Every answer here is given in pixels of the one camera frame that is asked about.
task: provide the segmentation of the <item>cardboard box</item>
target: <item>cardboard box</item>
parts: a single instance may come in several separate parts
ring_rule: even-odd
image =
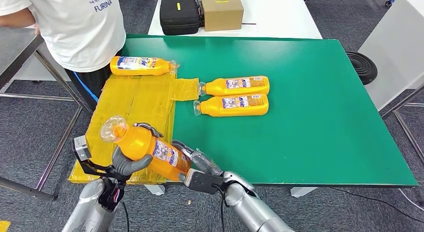
[[[205,31],[240,30],[243,5],[240,0],[201,0]]]

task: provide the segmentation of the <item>green tabletop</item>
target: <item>green tabletop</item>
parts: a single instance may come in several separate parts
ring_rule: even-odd
[[[179,78],[204,82],[268,76],[266,115],[175,107],[174,139],[252,183],[418,185],[338,40],[129,35],[123,54],[176,60]]]

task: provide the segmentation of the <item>black round stool seat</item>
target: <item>black round stool seat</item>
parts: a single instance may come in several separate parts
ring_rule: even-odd
[[[346,54],[363,85],[368,85],[377,77],[377,66],[370,58],[353,51],[346,51]]]

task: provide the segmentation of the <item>orange plastic bottle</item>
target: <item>orange plastic bottle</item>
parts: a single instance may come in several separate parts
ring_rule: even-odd
[[[200,96],[232,96],[253,93],[267,95],[269,91],[270,81],[266,76],[217,78],[209,83],[199,83]]]
[[[106,142],[117,144],[133,161],[152,155],[148,167],[169,180],[179,181],[179,174],[187,175],[191,167],[190,159],[181,151],[154,137],[146,128],[129,126],[121,116],[109,118],[101,128],[100,136]]]
[[[175,74],[175,60],[166,61],[156,57],[115,56],[110,61],[110,70],[117,76],[160,76],[165,73]]]
[[[268,112],[266,94],[242,94],[215,96],[206,101],[194,101],[194,114],[206,114],[213,117],[261,116]]]

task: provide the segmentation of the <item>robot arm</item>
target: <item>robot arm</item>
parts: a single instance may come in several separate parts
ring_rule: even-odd
[[[152,135],[161,134],[146,123],[134,126],[148,127]],[[172,145],[191,159],[199,168],[190,169],[180,179],[191,190],[215,194],[221,191],[225,204],[232,208],[251,232],[294,232],[266,205],[255,192],[253,185],[235,172],[222,171],[200,150],[193,150],[177,140]],[[89,146],[84,136],[73,140],[76,157],[86,174],[100,176],[82,190],[78,204],[63,228],[63,232],[90,231],[107,232],[121,207],[124,187],[132,173],[146,168],[152,161],[151,155],[132,161],[124,156],[119,147],[112,155],[112,164],[100,166],[89,159]]]
[[[200,150],[178,140],[172,145],[191,158],[199,168],[190,169],[184,184],[191,190],[215,194],[219,189],[225,204],[233,209],[251,232],[294,232],[255,192],[254,186],[232,171],[222,171]]]

